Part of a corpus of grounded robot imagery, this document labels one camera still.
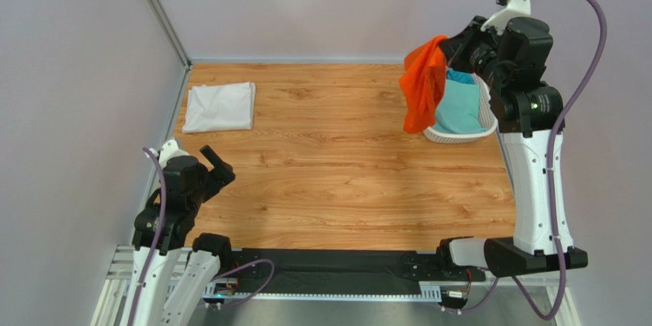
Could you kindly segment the orange t-shirt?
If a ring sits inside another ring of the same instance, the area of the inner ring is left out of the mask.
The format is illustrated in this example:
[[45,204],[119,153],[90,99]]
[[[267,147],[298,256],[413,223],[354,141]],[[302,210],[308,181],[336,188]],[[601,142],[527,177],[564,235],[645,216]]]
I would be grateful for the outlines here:
[[407,107],[404,132],[420,133],[436,123],[435,114],[445,93],[447,70],[441,45],[447,39],[445,35],[438,35],[404,58],[405,73],[399,78]]

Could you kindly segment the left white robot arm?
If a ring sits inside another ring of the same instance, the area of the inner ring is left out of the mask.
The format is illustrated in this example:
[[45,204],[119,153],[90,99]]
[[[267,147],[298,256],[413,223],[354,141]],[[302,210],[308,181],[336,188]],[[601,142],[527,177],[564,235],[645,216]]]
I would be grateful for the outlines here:
[[120,323],[186,325],[211,279],[232,265],[230,238],[202,233],[192,243],[176,287],[170,290],[168,286],[201,205],[236,175],[208,145],[200,153],[210,168],[174,139],[159,150],[146,148],[144,153],[155,165],[159,186],[134,221],[131,282]]

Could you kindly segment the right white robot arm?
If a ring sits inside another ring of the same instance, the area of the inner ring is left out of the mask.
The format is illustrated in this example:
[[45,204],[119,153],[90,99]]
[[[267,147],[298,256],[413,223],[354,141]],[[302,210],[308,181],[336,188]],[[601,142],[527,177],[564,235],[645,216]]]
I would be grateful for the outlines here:
[[559,170],[564,102],[543,80],[552,47],[549,26],[526,17],[509,20],[499,32],[477,16],[442,43],[450,67],[474,74],[489,90],[517,205],[512,236],[441,241],[439,252],[450,266],[478,267],[504,278],[588,265],[564,210]]

